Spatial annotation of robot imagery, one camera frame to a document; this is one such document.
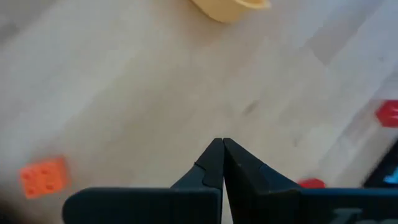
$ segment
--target wooden floor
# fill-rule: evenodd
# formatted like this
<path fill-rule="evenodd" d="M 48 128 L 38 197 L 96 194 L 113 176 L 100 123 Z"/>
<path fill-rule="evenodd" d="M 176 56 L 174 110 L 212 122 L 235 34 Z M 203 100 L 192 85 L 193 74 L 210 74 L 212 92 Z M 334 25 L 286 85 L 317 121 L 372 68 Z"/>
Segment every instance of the wooden floor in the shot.
<path fill-rule="evenodd" d="M 0 45 L 0 195 L 61 223 L 85 187 L 170 186 L 214 137 L 358 186 L 397 136 L 372 116 L 397 18 L 395 0 L 278 0 L 230 26 L 188 0 L 58 0 Z M 72 185 L 26 200 L 18 170 L 58 154 Z"/>

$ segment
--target toy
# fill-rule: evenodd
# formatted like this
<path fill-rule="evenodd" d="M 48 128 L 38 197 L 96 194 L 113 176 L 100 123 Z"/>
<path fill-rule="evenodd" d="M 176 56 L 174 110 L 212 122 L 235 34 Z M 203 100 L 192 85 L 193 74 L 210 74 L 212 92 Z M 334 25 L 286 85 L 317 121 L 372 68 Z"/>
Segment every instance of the toy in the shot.
<path fill-rule="evenodd" d="M 270 8 L 268 0 L 192 0 L 207 16 L 224 23 L 238 20 L 252 9 Z"/>
<path fill-rule="evenodd" d="M 385 183 L 388 184 L 398 184 L 398 167 L 394 170 L 391 175 L 387 175 L 384 178 Z"/>
<path fill-rule="evenodd" d="M 298 182 L 298 184 L 306 189 L 322 189 L 322 188 L 326 188 L 326 184 L 320 180 L 320 179 L 316 179 L 316 178 L 309 178 L 309 179 L 305 179 L 305 180 L 300 180 Z"/>
<path fill-rule="evenodd" d="M 383 127 L 398 128 L 398 100 L 386 100 L 376 111 Z"/>
<path fill-rule="evenodd" d="M 22 168 L 21 181 L 25 196 L 29 199 L 62 190 L 68 184 L 64 158 L 49 159 Z"/>

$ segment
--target yellow plastic cup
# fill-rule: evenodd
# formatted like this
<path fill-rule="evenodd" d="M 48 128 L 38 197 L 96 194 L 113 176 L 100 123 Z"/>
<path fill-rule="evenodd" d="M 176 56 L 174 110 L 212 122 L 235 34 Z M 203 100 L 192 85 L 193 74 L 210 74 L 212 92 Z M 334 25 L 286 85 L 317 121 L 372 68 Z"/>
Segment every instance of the yellow plastic cup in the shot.
<path fill-rule="evenodd" d="M 268 0 L 192 0 L 207 16 L 224 23 L 240 19 L 245 12 L 253 9 L 267 9 Z"/>

